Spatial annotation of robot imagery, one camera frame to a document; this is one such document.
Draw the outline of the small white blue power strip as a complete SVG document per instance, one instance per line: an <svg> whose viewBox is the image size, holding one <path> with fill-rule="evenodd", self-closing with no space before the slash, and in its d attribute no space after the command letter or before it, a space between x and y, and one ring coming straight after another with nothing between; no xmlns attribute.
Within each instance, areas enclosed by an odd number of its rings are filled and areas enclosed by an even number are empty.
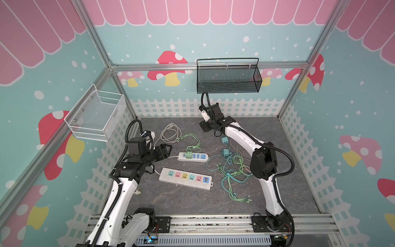
<svg viewBox="0 0 395 247"><path fill-rule="evenodd" d="M185 152L180 152L178 155L178 160L182 162L200 162L200 163L206 163L209 160L209 156L206 153L194 153L193 152L193 158L185 158L184 157Z"/></svg>

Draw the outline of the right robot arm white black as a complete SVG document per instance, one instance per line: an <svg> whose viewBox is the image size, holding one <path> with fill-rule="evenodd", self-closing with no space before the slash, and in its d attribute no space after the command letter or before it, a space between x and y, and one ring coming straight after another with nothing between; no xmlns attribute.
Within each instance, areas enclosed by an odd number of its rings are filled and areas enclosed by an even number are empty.
<svg viewBox="0 0 395 247"><path fill-rule="evenodd" d="M289 231L285 236L275 236L272 239L280 239L284 247L291 246L295 235L295 223L291 213L282 202L277 186L277 178L290 175L295 169L295 162L285 151L276 148L272 143L265 143L245 129L243 129L232 117L225 117L218 104L211 104L209 94L203 92L199 110L204 118L200 122L204 132L214 130L219 132L219 137L225 135L236 141L250 156L250 171L258 179L265 198L266 225L272 232L278 232L286 227ZM283 154L291 163L288 171L277 172L276 153Z"/></svg>

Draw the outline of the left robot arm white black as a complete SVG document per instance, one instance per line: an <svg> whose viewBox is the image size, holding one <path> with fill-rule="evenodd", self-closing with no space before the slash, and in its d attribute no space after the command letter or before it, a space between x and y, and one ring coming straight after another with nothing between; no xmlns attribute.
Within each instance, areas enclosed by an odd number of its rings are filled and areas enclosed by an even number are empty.
<svg viewBox="0 0 395 247"><path fill-rule="evenodd" d="M143 130L139 119L131 121L125 132L125 148L109 174L111 193L84 247L132 247L142 233L150 235L157 229L155 211L138 208L131 220L126 211L147 168L170 157L172 146L154 145L152 133Z"/></svg>

